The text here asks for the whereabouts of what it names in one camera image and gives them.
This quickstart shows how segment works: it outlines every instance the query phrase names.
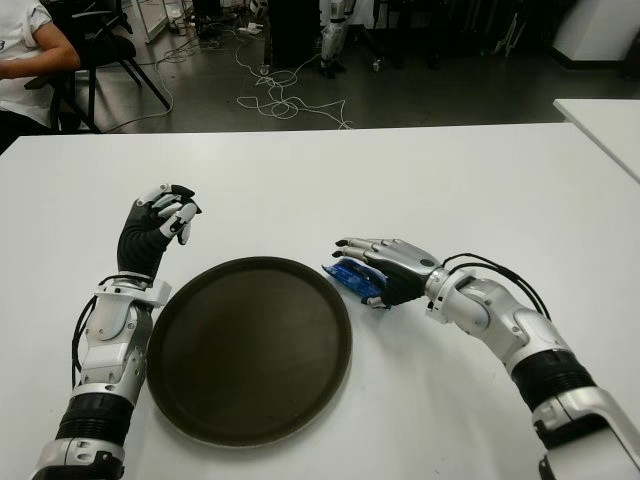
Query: tangled cable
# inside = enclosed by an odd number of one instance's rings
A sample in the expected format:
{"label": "tangled cable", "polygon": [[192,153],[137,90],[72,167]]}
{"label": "tangled cable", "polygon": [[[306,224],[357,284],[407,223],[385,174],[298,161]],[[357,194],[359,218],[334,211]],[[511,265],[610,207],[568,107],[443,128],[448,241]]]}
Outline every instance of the tangled cable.
{"label": "tangled cable", "polygon": [[[247,44],[247,41],[243,41],[235,30],[225,30],[226,32],[232,33],[237,40],[242,42],[242,44],[236,49],[236,62],[241,67],[249,70],[251,75],[257,78],[255,86],[259,87],[262,85],[266,85],[269,87],[267,93],[271,98],[271,102],[260,104],[260,100],[257,96],[247,96],[247,97],[238,97],[236,101],[238,105],[243,108],[257,110],[260,115],[264,115],[265,117],[277,118],[279,120],[289,120],[295,117],[299,112],[311,112],[317,113],[320,115],[324,115],[332,119],[338,124],[338,129],[351,129],[350,123],[351,121],[344,119],[344,107],[346,104],[346,100],[336,100],[335,102],[326,103],[324,105],[307,105],[304,100],[297,96],[284,96],[284,90],[287,87],[291,87],[298,83],[298,72],[307,64],[313,62],[319,55],[314,55],[309,60],[301,64],[298,68],[296,68],[293,72],[290,70],[279,70],[277,72],[273,72],[271,75],[259,75],[253,71],[253,69],[240,61],[239,52],[240,49]],[[278,81],[276,80],[277,76],[284,75],[284,79]],[[329,112],[324,111],[323,109],[339,106],[340,107],[340,116],[335,117],[331,115]]]}
{"label": "tangled cable", "polygon": [[[298,68],[296,68],[294,71],[279,70],[279,71],[273,72],[271,75],[259,75],[253,71],[251,66],[240,61],[240,57],[239,57],[240,50],[242,49],[242,47],[244,47],[248,43],[248,41],[241,39],[238,36],[235,29],[234,30],[227,29],[222,31],[232,33],[234,37],[239,42],[241,42],[238,48],[236,48],[235,50],[235,59],[238,65],[249,70],[251,75],[253,75],[257,79],[255,86],[260,87],[260,86],[266,85],[269,87],[267,90],[267,93],[271,99],[270,102],[261,104],[257,96],[246,96],[246,97],[236,98],[236,102],[238,103],[238,105],[250,110],[257,110],[261,115],[265,117],[277,118],[279,120],[290,120],[296,115],[298,115],[298,113],[300,112],[316,113],[316,114],[329,117],[331,120],[336,122],[338,124],[338,129],[351,129],[350,124],[352,122],[344,119],[344,108],[346,104],[346,100],[344,99],[336,100],[335,102],[326,103],[324,105],[307,105],[304,102],[304,100],[302,100],[302,98],[300,97],[297,97],[297,96],[285,97],[285,89],[298,83],[298,72],[300,72],[300,70],[305,65],[308,65],[309,63],[316,60],[319,55],[314,55],[309,60],[304,62],[302,65],[300,65]],[[175,106],[175,100],[173,98],[173,94],[167,88],[164,81],[164,77],[162,76],[162,73],[160,72],[160,69],[158,68],[158,66],[163,62],[182,63],[182,62],[185,62],[188,58],[198,53],[211,51],[211,50],[220,50],[220,47],[221,47],[220,42],[215,40],[211,40],[205,43],[200,43],[198,39],[190,39],[184,44],[182,44],[181,46],[179,46],[178,48],[174,48],[172,50],[166,51],[160,60],[156,62],[141,64],[141,65],[153,65],[156,73],[158,74],[158,77],[160,78],[160,83],[162,85],[163,90],[167,92],[167,95],[169,96],[169,100],[170,100],[169,108],[164,112],[145,115],[145,116],[134,118],[133,120],[129,120],[127,122],[121,123],[119,125],[116,125],[115,127],[112,127],[106,130],[105,133],[111,133],[126,125],[129,125],[134,122],[138,122],[140,120],[162,117],[171,113]],[[326,111],[326,109],[332,108],[332,107],[339,107],[338,117]]]}

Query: white tabletop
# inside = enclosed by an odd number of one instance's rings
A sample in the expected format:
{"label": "white tabletop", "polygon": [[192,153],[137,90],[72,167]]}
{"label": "white tabletop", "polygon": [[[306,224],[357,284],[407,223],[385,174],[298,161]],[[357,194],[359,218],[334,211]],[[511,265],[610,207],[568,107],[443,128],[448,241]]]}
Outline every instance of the white tabletop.
{"label": "white tabletop", "polygon": [[559,99],[553,104],[640,183],[640,100]]}
{"label": "white tabletop", "polygon": [[[133,199],[167,181],[205,212],[160,267],[176,290],[245,256],[320,270],[346,235],[476,252],[537,288],[640,424],[640,189],[603,157],[571,124],[19,140],[0,158],[3,477],[25,478],[54,437],[77,315],[115,272]],[[530,412],[481,342],[426,317],[424,299],[372,312],[340,291],[352,365],[315,423],[273,446],[218,449],[175,431],[144,387],[126,478],[538,478]]]}

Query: gray floor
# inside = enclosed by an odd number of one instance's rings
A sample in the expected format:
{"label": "gray floor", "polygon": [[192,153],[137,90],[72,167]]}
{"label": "gray floor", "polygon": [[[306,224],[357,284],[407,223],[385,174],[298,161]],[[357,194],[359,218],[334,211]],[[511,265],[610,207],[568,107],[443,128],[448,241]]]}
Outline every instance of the gray floor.
{"label": "gray floor", "polygon": [[[136,34],[138,62],[161,59],[164,52],[186,40],[165,31],[146,45]],[[135,122],[117,132],[337,128],[336,122],[319,114],[300,112],[290,120],[279,120],[242,108],[236,102],[240,96],[258,96],[267,103],[267,87],[255,86],[256,78],[236,63],[241,43],[232,33],[224,33],[219,40],[215,51],[203,51],[183,63],[159,65],[175,100],[170,115]],[[239,57],[257,70],[262,48],[262,39],[250,40],[239,50]],[[352,42],[343,53],[347,73],[327,80],[315,65],[304,68],[285,96],[301,97],[310,105],[344,99],[344,118],[353,128],[557,122],[563,117],[552,106],[555,98],[640,98],[640,82],[622,80],[613,71],[569,71],[544,54],[450,58],[440,71],[429,70],[417,52],[406,56],[403,69],[385,65],[375,73],[371,62],[366,46]],[[154,66],[143,68],[160,85]],[[96,123],[104,130],[163,111],[153,94],[137,87],[119,67],[100,70],[98,79]],[[86,85],[79,82],[78,86],[82,100]],[[327,111],[339,116],[339,107]]]}

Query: round tray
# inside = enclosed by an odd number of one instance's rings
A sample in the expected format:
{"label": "round tray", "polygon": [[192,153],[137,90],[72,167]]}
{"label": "round tray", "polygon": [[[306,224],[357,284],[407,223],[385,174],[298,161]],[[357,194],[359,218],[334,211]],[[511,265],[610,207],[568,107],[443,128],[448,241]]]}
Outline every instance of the round tray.
{"label": "round tray", "polygon": [[300,263],[253,257],[204,272],[171,299],[149,342],[147,373],[180,430],[248,447],[311,421],[350,358],[351,324],[331,284]]}

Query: robot finger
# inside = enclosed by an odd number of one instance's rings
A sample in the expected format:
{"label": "robot finger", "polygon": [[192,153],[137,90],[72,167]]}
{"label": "robot finger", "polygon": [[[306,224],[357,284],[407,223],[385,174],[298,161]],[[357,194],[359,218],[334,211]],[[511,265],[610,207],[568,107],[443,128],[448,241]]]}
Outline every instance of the robot finger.
{"label": "robot finger", "polygon": [[387,308],[387,306],[382,301],[382,298],[380,297],[367,298],[366,304],[369,305],[371,308]]}
{"label": "robot finger", "polygon": [[183,198],[192,198],[196,194],[193,190],[183,187],[182,185],[169,185],[169,191]]}
{"label": "robot finger", "polygon": [[144,195],[140,196],[140,198],[138,198],[138,200],[136,200],[136,205],[139,206],[139,207],[142,207],[142,206],[146,205],[149,202],[155,202],[156,200],[158,200],[162,195],[164,195],[167,192],[171,192],[171,184],[170,183],[163,183],[159,187],[156,187],[153,190],[151,190],[150,192],[147,192]]}
{"label": "robot finger", "polygon": [[340,247],[335,252],[333,252],[333,256],[336,258],[343,257],[343,256],[351,257],[351,258],[355,258],[356,260],[360,260],[364,263],[367,263],[368,259],[365,256],[366,252],[367,250],[364,248],[343,246],[343,247]]}
{"label": "robot finger", "polygon": [[197,213],[198,206],[195,203],[187,203],[160,226],[160,233],[167,238],[175,237],[193,220]]}
{"label": "robot finger", "polygon": [[372,249],[375,244],[375,240],[363,240],[362,238],[343,238],[336,242],[338,247],[356,247],[356,248],[364,248],[365,250]]}
{"label": "robot finger", "polygon": [[191,224],[187,223],[182,231],[178,234],[178,243],[180,245],[186,245],[191,235]]}
{"label": "robot finger", "polygon": [[158,217],[160,217],[160,218],[169,218],[171,215],[173,215],[178,210],[180,210],[183,206],[184,205],[182,205],[181,203],[177,203],[177,202],[176,203],[172,203],[168,207],[165,207],[162,210],[160,210],[158,212]]}
{"label": "robot finger", "polygon": [[147,192],[144,195],[142,195],[140,198],[138,198],[138,200],[136,200],[136,205],[139,207],[142,207],[147,203],[157,202],[161,200],[162,197],[167,193],[173,194],[175,198],[182,197],[185,199],[192,198],[195,195],[195,192],[193,190],[190,190],[187,187],[183,187],[182,185],[172,185],[170,183],[163,183],[159,187],[154,188],[150,192]]}

